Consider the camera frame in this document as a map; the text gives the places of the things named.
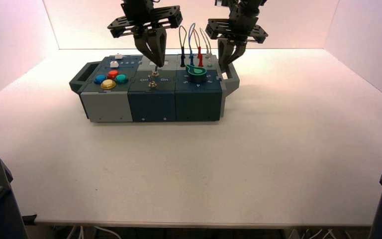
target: white wall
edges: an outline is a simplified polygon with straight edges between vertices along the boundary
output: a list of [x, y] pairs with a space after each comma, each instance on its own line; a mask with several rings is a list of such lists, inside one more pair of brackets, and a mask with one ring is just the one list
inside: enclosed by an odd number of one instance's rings
[[[123, 16], [121, 0], [44, 0], [61, 49], [135, 48], [132, 36], [113, 39], [106, 28]], [[269, 0], [258, 24], [270, 35], [249, 48], [323, 48], [338, 0]], [[228, 18], [213, 0], [161, 0], [156, 7], [180, 5], [183, 25], [205, 29], [208, 18]], [[179, 48], [177, 30], [168, 30], [168, 48]]]
[[0, 0], [0, 90], [56, 49], [41, 0]]
[[382, 1], [340, 0], [326, 50], [382, 91]]

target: robotic arm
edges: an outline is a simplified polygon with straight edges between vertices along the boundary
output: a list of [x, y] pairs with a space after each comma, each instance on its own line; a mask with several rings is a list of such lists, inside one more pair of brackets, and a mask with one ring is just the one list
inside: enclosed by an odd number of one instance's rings
[[[165, 62], [166, 29], [177, 28], [182, 22], [179, 6], [154, 8], [160, 0], [123, 0], [125, 16], [115, 19], [109, 26], [112, 36], [118, 38], [134, 35], [137, 49], [144, 56], [162, 67]], [[267, 33], [258, 25], [258, 7], [267, 0], [215, 0], [229, 7], [228, 19], [209, 19], [206, 33], [218, 39], [219, 66], [225, 72], [227, 66], [242, 56], [247, 42], [263, 43]]]

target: handle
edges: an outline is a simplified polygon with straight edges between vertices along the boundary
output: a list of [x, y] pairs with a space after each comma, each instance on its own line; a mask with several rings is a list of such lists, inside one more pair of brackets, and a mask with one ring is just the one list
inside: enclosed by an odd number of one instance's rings
[[70, 81], [70, 87], [73, 92], [76, 94], [81, 94], [81, 87], [86, 84], [87, 79], [90, 75], [96, 70], [97, 66], [100, 64], [100, 61], [89, 62], [87, 63]]

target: teal knob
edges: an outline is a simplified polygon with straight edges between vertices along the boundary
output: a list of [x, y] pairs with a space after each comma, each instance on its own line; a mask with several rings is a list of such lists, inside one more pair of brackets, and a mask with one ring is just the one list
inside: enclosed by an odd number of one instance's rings
[[116, 78], [115, 78], [115, 81], [119, 84], [124, 84], [126, 83], [128, 80], [126, 78], [125, 75], [117, 75]]
[[186, 65], [187, 73], [189, 76], [188, 81], [200, 84], [204, 83], [207, 80], [206, 74], [207, 70], [203, 67], [197, 67], [193, 65]]

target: table surface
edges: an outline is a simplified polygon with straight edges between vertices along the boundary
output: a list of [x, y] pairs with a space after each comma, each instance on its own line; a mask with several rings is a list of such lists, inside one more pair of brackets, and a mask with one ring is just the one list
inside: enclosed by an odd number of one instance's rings
[[326, 51], [248, 50], [219, 122], [91, 123], [68, 82], [114, 53], [58, 51], [0, 92], [0, 157], [23, 215], [117, 226], [372, 223], [382, 93]]

